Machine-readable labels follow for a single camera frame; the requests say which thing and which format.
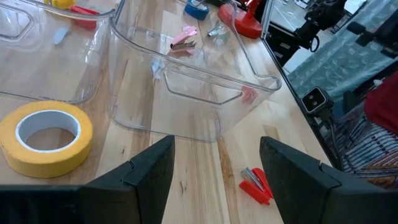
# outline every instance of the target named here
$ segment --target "clear plastic bin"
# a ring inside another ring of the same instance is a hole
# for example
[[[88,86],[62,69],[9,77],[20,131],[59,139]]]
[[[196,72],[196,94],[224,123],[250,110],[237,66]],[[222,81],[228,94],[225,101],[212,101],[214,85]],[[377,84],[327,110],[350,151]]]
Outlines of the clear plastic bin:
[[[215,140],[280,88],[267,75],[259,40],[241,37],[221,21],[208,37],[218,8],[204,21],[178,0],[122,0],[111,18],[111,115],[119,124],[206,141]],[[236,8],[233,1],[226,1]],[[229,24],[234,24],[234,16]],[[173,53],[170,41],[195,26],[193,54]]]
[[[113,14],[113,9],[87,15],[38,1],[0,1],[0,92],[68,103],[88,99],[98,86]],[[96,25],[87,29],[76,20]]]

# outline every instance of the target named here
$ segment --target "yellow object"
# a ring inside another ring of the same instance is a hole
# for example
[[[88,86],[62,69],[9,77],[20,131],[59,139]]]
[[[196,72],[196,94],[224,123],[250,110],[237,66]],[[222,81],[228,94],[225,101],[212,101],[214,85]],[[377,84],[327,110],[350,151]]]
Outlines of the yellow object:
[[[44,0],[44,4],[49,4],[59,9],[69,9],[75,3],[75,0]]]
[[[59,149],[33,149],[25,142],[47,128],[63,128],[75,139]],[[49,178],[66,174],[87,157],[93,125],[87,114],[76,106],[58,101],[29,103],[7,115],[0,123],[0,146],[11,168],[18,173]]]

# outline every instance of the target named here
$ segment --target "wooden tabletop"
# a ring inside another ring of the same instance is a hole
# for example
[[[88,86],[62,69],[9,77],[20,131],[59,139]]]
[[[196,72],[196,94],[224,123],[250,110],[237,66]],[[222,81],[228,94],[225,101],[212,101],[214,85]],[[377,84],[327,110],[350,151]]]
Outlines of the wooden tabletop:
[[[164,223],[282,223],[275,201],[270,206],[259,205],[238,187],[243,168],[262,167],[261,136],[278,139],[330,164],[268,51],[263,48],[261,54],[267,57],[268,71],[281,78],[282,88],[215,142],[176,137],[174,177]],[[82,165],[61,177],[35,179],[14,172],[0,154],[0,184],[85,184],[165,136],[115,123],[109,115],[108,88],[108,65],[104,65],[95,95],[77,105],[89,115],[95,130],[91,152]],[[0,95],[0,119],[28,102]],[[43,132],[29,141],[55,148],[70,138],[56,130],[56,136]]]

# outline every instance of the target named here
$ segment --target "black cable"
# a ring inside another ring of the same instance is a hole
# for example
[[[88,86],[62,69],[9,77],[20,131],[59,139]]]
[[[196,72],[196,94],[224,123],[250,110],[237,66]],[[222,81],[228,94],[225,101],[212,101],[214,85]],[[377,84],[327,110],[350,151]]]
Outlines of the black cable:
[[[338,146],[335,136],[335,125],[332,120],[329,120],[330,125],[330,133],[331,133],[331,140],[333,142],[333,147],[335,148],[336,160],[337,160],[337,169],[343,171],[343,161],[341,160],[340,153],[338,152]]]
[[[317,40],[317,46],[315,47],[315,49],[312,49],[312,43],[313,43],[314,39]],[[319,37],[315,36],[310,42],[310,45],[311,45],[310,51],[313,52],[313,53],[316,52],[318,50],[318,48],[319,48],[319,44],[320,44]]]

